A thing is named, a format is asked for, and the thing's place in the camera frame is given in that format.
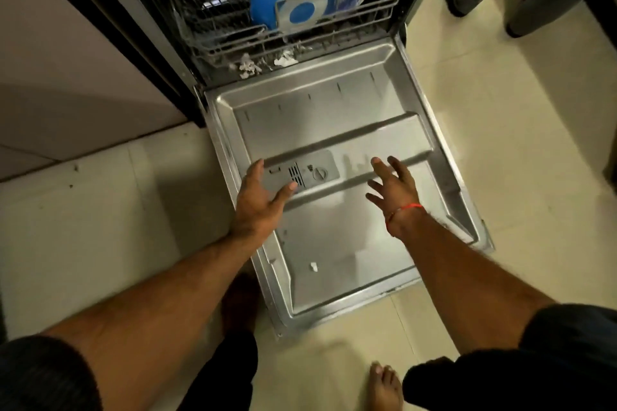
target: dark shirt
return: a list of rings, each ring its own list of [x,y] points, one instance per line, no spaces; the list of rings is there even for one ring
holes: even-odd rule
[[[587,411],[617,408],[615,384],[617,312],[563,304],[538,312],[518,349],[417,365],[405,375],[403,392],[430,411]],[[58,339],[34,336],[0,346],[0,410],[101,411],[102,405],[81,355]]]

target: open dishwasher door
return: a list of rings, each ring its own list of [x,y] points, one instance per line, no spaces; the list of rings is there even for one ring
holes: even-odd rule
[[[259,158],[272,195],[299,184],[252,258],[280,336],[419,281],[413,254],[365,198],[373,156],[397,156],[433,217],[492,249],[398,37],[209,90],[204,105],[234,201]]]

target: dishwasher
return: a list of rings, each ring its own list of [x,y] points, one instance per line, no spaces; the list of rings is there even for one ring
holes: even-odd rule
[[[365,0],[293,33],[252,25],[250,0],[112,0],[116,17],[97,2],[112,23],[129,20],[117,31],[137,30],[134,44],[154,47],[149,64],[166,88],[192,93],[179,107],[207,127],[234,202],[258,158],[268,190],[298,183],[252,256],[279,337],[420,280],[413,254],[364,197],[373,156],[397,156],[435,219],[492,250],[405,53],[421,1]],[[296,62],[274,63],[284,55]]]

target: red bracelet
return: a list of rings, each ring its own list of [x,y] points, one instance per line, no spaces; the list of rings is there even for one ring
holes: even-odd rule
[[[406,210],[408,208],[422,208],[422,209],[424,209],[424,207],[420,203],[410,203],[409,205],[404,205],[404,206],[402,206],[400,208],[397,208],[392,213],[390,213],[390,216],[388,216],[388,219],[386,220],[386,226],[389,224],[389,222],[392,220],[392,218],[394,218],[394,215],[396,215],[399,211]]]

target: dishwasher rack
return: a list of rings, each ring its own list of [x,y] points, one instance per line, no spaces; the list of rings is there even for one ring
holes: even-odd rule
[[[170,0],[172,14],[184,44],[193,58],[219,69],[252,59],[269,70],[274,59],[291,51],[294,57],[310,52],[314,57],[335,45],[352,40],[374,39],[387,34],[387,26],[399,0],[378,0],[337,11],[306,29],[285,33],[254,25],[251,0]]]

